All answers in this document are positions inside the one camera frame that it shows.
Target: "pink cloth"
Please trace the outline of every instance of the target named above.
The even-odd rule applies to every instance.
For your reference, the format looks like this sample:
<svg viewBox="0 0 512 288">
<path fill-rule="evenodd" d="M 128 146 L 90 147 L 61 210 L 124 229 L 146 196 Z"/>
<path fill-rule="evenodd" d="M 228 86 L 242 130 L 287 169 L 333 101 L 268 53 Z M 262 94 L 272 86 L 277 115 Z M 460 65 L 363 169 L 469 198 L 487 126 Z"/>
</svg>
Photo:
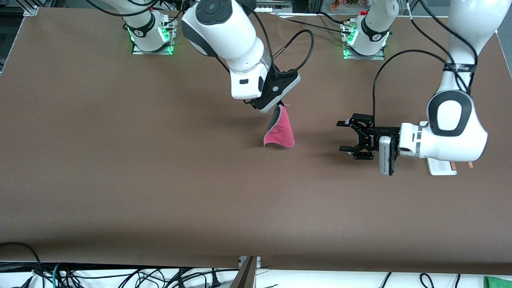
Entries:
<svg viewBox="0 0 512 288">
<path fill-rule="evenodd" d="M 292 148 L 295 146 L 295 138 L 291 129 L 290 118 L 284 105 L 277 105 L 274 115 L 263 138 L 263 146 L 268 143 L 275 143 L 281 146 Z"/>
</svg>

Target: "white bracket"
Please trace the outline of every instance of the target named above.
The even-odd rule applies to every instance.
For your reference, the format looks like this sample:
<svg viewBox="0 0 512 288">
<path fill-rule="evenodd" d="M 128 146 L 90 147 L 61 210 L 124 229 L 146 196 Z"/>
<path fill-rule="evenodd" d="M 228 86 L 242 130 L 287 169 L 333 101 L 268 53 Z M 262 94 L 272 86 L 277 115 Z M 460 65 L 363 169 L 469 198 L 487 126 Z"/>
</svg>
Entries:
<svg viewBox="0 0 512 288">
<path fill-rule="evenodd" d="M 35 15 L 37 15 L 38 10 L 38 6 L 32 6 L 32 9 L 25 10 L 25 12 L 23 12 L 23 17 L 34 17 Z"/>
<path fill-rule="evenodd" d="M 420 126 L 426 126 L 428 121 L 421 121 Z M 432 158 L 427 158 L 426 163 L 429 166 L 429 172 L 432 176 L 454 176 L 457 175 L 457 170 L 452 170 L 449 161 L 439 161 Z"/>
</svg>

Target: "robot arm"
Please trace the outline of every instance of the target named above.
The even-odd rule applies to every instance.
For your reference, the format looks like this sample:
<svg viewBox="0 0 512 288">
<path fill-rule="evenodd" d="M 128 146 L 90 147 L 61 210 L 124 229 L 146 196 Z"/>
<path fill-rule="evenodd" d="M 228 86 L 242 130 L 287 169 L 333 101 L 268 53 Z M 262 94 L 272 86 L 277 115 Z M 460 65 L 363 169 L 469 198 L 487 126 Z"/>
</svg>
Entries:
<svg viewBox="0 0 512 288">
<path fill-rule="evenodd" d="M 132 14 L 144 10 L 147 6 L 137 6 L 126 0 L 101 0 L 114 7 L 120 14 Z M 147 4 L 144 0 L 132 0 L 139 4 Z M 169 17 L 156 10 L 145 11 L 134 16 L 123 17 L 132 41 L 139 49 L 147 52 L 156 51 L 169 42 Z"/>
<path fill-rule="evenodd" d="M 468 87 L 476 68 L 475 54 L 498 29 L 512 0 L 452 0 L 449 27 L 466 43 L 450 35 L 451 63 L 461 80 L 448 67 L 444 69 L 441 84 L 426 107 L 428 121 L 419 125 L 402 123 L 401 127 L 375 127 L 371 115 L 354 114 L 338 126 L 351 127 L 358 133 L 358 145 L 341 146 L 355 159 L 373 159 L 379 152 L 380 172 L 393 174 L 398 155 L 427 158 L 429 165 L 448 166 L 448 161 L 469 162 L 480 158 L 487 144 L 487 131 L 480 123 Z"/>
<path fill-rule="evenodd" d="M 255 8 L 255 1 L 244 3 Z M 300 81 L 298 73 L 274 84 L 271 56 L 248 14 L 235 0 L 200 0 L 183 15 L 183 36 L 201 54 L 226 60 L 234 99 L 251 99 L 261 113 L 268 112 Z"/>
<path fill-rule="evenodd" d="M 512 0 L 453 0 L 449 27 L 466 39 L 478 55 L 505 18 Z M 465 86 L 470 85 L 475 58 L 471 48 L 450 35 L 450 54 Z M 436 94 L 426 107 L 425 126 L 402 123 L 399 148 L 402 156 L 440 161 L 475 161 L 487 144 L 469 92 L 458 89 L 455 73 L 445 69 Z"/>
<path fill-rule="evenodd" d="M 386 44 L 398 10 L 396 0 L 374 0 L 368 14 L 355 19 L 357 31 L 348 44 L 361 55 L 375 55 Z"/>
</svg>

